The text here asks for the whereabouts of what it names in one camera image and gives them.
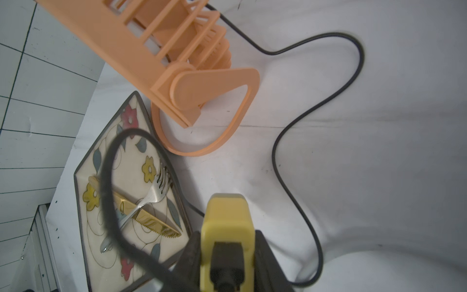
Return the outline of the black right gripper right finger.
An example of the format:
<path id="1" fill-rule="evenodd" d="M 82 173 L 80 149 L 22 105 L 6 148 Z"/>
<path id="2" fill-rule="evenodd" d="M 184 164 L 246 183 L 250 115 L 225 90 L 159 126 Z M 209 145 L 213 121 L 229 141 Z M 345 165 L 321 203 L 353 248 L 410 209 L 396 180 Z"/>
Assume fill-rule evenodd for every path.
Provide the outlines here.
<path id="1" fill-rule="evenodd" d="M 294 292 L 264 234 L 259 230 L 255 231 L 254 291 Z"/>

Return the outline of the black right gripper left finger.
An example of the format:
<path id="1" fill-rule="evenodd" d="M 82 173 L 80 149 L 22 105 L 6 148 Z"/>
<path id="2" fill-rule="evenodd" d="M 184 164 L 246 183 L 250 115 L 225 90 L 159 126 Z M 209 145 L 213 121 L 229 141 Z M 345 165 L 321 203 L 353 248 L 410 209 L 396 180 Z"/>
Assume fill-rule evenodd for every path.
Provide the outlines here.
<path id="1" fill-rule="evenodd" d="M 193 232 L 173 270 L 182 292 L 199 292 L 201 233 Z"/>

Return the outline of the yellow usb adapter plug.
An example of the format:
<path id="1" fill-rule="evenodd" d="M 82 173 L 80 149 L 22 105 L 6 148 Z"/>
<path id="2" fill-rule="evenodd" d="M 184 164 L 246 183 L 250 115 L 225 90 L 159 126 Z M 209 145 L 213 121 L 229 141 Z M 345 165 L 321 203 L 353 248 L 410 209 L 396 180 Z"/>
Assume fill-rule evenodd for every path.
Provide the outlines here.
<path id="1" fill-rule="evenodd" d="M 216 242 L 239 243 L 243 249 L 243 261 L 246 265 L 245 279 L 240 284 L 241 292 L 254 290 L 254 250 L 255 229 L 249 206 L 240 194 L 216 193 L 211 196 L 203 226 L 201 229 L 201 268 L 200 290 L 214 291 L 214 283 L 210 280 L 212 250 Z"/>

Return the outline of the orange small desk fan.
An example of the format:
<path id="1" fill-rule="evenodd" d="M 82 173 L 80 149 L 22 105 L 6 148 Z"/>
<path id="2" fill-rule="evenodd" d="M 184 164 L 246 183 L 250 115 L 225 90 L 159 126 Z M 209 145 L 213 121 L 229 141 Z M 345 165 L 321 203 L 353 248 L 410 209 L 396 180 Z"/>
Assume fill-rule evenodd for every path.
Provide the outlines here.
<path id="1" fill-rule="evenodd" d="M 161 113 L 192 127 L 205 103 L 247 88 L 227 129 L 190 152 L 203 156 L 231 138 L 259 90 L 258 70 L 231 66 L 220 13 L 206 10 L 205 1 L 41 1 L 41 6 L 149 98 L 156 134 L 176 155 L 182 151 L 166 138 Z"/>

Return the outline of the floral square plate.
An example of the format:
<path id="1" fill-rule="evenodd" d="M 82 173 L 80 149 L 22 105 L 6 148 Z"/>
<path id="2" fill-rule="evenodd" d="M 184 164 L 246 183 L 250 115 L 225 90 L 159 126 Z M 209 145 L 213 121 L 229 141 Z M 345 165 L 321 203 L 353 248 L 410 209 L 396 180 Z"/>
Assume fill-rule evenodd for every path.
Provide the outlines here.
<path id="1" fill-rule="evenodd" d="M 121 104 L 106 124 L 74 174 L 81 244 L 91 292 L 132 292 L 148 281 L 145 271 L 132 260 L 100 246 L 107 233 L 99 194 L 99 175 L 108 146 L 122 131 L 153 128 L 138 92 Z M 167 268 L 179 259 L 192 232 L 184 204 L 162 154 L 140 136 L 127 137 L 113 164 L 114 209 L 119 219 L 132 214 L 122 232 L 139 250 Z"/>

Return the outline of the silver fork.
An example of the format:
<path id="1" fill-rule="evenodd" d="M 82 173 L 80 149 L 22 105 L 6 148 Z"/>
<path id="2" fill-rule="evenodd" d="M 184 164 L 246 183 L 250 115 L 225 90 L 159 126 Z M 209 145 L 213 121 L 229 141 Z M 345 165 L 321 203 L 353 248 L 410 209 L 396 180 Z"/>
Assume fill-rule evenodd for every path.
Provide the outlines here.
<path id="1" fill-rule="evenodd" d="M 144 206 L 150 203 L 159 203 L 167 195 L 168 191 L 165 191 L 167 185 L 170 184 L 170 175 L 167 172 L 163 163 L 159 163 L 159 169 L 156 174 L 156 178 L 153 181 L 151 187 L 148 190 L 147 195 L 142 199 L 140 203 L 136 205 L 135 208 L 132 208 L 129 215 L 124 215 L 119 219 L 119 228 L 123 229 L 127 222 L 132 219 L 132 217 L 142 209 Z"/>

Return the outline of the aluminium mounting rail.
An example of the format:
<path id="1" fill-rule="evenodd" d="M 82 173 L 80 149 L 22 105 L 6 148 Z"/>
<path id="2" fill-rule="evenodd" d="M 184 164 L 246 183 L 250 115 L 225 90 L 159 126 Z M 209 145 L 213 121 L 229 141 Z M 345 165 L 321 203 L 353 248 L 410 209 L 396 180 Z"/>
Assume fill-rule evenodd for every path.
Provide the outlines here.
<path id="1" fill-rule="evenodd" d="M 40 204 L 37 207 L 32 226 L 23 249 L 22 260 L 32 273 L 31 290 L 35 292 L 59 292 L 51 238 L 46 223 L 46 215 L 50 204 Z"/>

